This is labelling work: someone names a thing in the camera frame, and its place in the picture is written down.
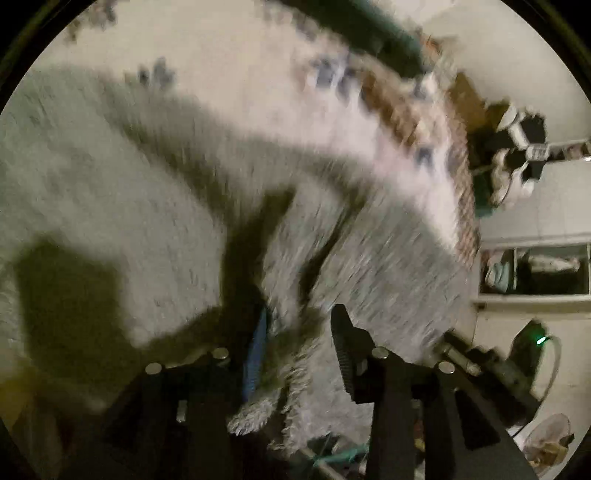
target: power cord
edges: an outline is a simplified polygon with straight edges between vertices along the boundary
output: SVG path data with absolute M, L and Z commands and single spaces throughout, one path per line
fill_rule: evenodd
M 540 399 L 540 406 L 542 405 L 542 403 L 544 403 L 546 398 L 548 398 L 550 390 L 552 389 L 552 385 L 554 385 L 554 381 L 556 380 L 556 376 L 558 376 L 558 369 L 560 368 L 560 358 L 562 356 L 562 344 L 560 342 L 560 339 L 555 336 L 549 336 L 545 340 L 544 344 L 548 342 L 554 343 L 554 368 L 552 370 L 552 374 L 550 375 L 548 386 L 546 387 L 546 390 L 544 390 L 544 394 Z M 519 428 L 519 430 L 517 430 L 513 435 L 511 435 L 511 438 L 514 439 L 515 437 L 517 437 L 523 431 L 523 429 L 527 427 L 530 423 L 531 422 L 528 422 L 525 425 L 522 425 L 521 428 Z

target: wall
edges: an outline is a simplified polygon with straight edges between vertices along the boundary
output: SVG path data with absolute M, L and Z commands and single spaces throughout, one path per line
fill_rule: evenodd
M 543 113 L 549 141 L 591 135 L 591 104 L 574 77 L 538 33 L 501 1 L 461 0 L 424 28 L 459 39 L 456 63 L 484 98 L 509 97 Z M 552 237 L 561 242 L 591 235 L 590 184 L 591 163 L 547 166 L 530 199 L 481 221 L 482 238 Z

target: open cabinet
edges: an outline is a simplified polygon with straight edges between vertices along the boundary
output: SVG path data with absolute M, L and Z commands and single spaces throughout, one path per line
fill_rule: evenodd
M 472 278 L 479 304 L 591 302 L 591 242 L 481 248 Z

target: green cord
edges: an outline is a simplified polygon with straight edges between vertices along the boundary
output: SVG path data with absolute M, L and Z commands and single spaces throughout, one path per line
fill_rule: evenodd
M 327 455 L 324 457 L 317 457 L 314 461 L 314 467 L 318 467 L 319 462 L 326 462 L 326 463 L 335 463 L 341 462 L 346 460 L 347 463 L 353 462 L 355 457 L 357 457 L 361 453 L 367 453 L 368 446 L 367 444 L 359 445 L 354 448 L 350 448 L 348 450 L 344 450 L 343 452 L 335 453 L 334 455 Z

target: screw head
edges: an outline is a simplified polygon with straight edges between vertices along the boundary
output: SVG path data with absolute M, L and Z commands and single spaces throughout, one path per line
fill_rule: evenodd
M 456 371 L 456 366 L 451 362 L 439 362 L 438 369 L 445 374 L 452 374 Z
M 225 347 L 219 346 L 212 350 L 212 357 L 214 357 L 215 360 L 225 360 L 229 356 L 230 352 L 228 352 L 228 349 Z
M 377 346 L 371 350 L 371 356 L 379 360 L 384 360 L 385 358 L 388 358 L 389 354 L 390 352 L 388 352 L 388 349 L 383 346 Z
M 154 362 L 153 364 L 148 364 L 144 371 L 148 375 L 158 375 L 162 371 L 162 365 L 158 362 Z

